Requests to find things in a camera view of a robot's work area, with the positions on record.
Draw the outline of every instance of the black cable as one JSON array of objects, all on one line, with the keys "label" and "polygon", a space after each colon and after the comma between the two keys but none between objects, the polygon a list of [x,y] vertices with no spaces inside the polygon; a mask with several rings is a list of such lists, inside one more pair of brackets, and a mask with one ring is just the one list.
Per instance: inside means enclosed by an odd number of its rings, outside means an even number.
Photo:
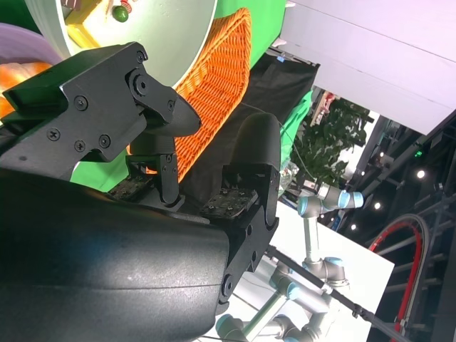
[{"label": "black cable", "polygon": [[[280,262],[284,263],[290,269],[293,269],[297,274],[309,280],[313,285],[317,286],[318,288],[324,290],[324,288],[326,287],[324,281],[319,279],[317,276],[314,276],[311,272],[307,271],[302,266],[298,265],[294,260],[288,258],[285,254],[279,252],[276,247],[269,245],[266,249],[266,255],[268,257],[274,257],[278,259]],[[353,303],[350,299],[345,297],[339,291],[332,289],[331,292],[328,291],[327,293],[331,297],[339,301],[341,304],[349,308],[353,312],[354,317],[361,316],[361,318],[364,319],[364,321],[372,323],[373,326],[378,328],[385,335],[394,338],[399,342],[410,342],[408,338],[400,335],[396,330],[393,330],[389,326],[387,326],[385,322],[375,317],[375,315],[372,312],[366,310],[361,305]]]}]

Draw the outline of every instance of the black cloth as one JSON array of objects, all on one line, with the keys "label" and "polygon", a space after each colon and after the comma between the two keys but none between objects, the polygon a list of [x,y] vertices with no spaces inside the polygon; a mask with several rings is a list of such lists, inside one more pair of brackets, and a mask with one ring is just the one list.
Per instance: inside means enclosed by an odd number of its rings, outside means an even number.
[{"label": "black cloth", "polygon": [[229,164],[237,132],[244,120],[261,111],[274,114],[285,123],[294,106],[314,83],[318,66],[279,61],[264,54],[250,71],[249,86],[242,102],[215,135],[180,183],[185,195],[183,212],[196,213],[222,183],[222,167]]}]

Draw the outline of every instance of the screw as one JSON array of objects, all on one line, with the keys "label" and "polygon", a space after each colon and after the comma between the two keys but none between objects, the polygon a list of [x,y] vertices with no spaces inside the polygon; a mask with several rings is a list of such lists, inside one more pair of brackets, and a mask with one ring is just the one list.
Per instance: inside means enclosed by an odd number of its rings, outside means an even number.
[{"label": "screw", "polygon": [[136,93],[141,96],[147,95],[149,92],[149,87],[147,86],[147,78],[143,75],[138,75],[135,77],[133,86],[135,87]]},{"label": "screw", "polygon": [[51,141],[57,141],[58,139],[60,139],[60,132],[57,128],[52,127],[46,132],[46,136]]},{"label": "screw", "polygon": [[98,139],[98,143],[102,148],[108,148],[111,145],[111,138],[106,134],[102,134],[100,139]]},{"label": "screw", "polygon": [[77,140],[74,143],[74,149],[78,152],[83,152],[86,148],[86,144],[83,140]]},{"label": "screw", "polygon": [[232,289],[233,289],[232,277],[231,277],[231,274],[227,274],[225,276],[225,278],[223,279],[223,285],[222,285],[223,296],[228,297],[229,294],[231,293]]},{"label": "screw", "polygon": [[88,107],[87,99],[82,95],[76,96],[74,98],[74,106],[76,107],[77,110],[80,110],[80,111],[86,110]]},{"label": "screw", "polygon": [[142,51],[136,53],[136,61],[138,61],[139,64],[145,61],[145,54]]}]

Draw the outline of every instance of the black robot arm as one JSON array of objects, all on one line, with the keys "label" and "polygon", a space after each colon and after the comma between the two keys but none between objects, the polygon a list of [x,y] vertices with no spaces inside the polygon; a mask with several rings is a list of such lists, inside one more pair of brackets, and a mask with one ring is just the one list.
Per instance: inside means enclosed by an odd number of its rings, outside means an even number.
[{"label": "black robot arm", "polygon": [[[180,213],[174,137],[200,119],[145,59],[138,43],[84,51],[5,92],[16,112],[0,128],[2,340],[191,341],[267,248],[275,117],[246,120],[220,193]],[[67,181],[78,161],[129,144],[130,176],[110,194]]]}]

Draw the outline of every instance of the orange wicker basket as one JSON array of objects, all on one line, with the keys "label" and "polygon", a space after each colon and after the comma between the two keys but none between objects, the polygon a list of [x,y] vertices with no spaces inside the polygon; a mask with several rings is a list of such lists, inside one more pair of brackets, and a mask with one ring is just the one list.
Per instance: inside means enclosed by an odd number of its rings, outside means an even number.
[{"label": "orange wicker basket", "polygon": [[241,102],[249,83],[251,31],[248,9],[215,19],[196,64],[176,88],[202,121],[197,134],[176,139],[179,181]]}]

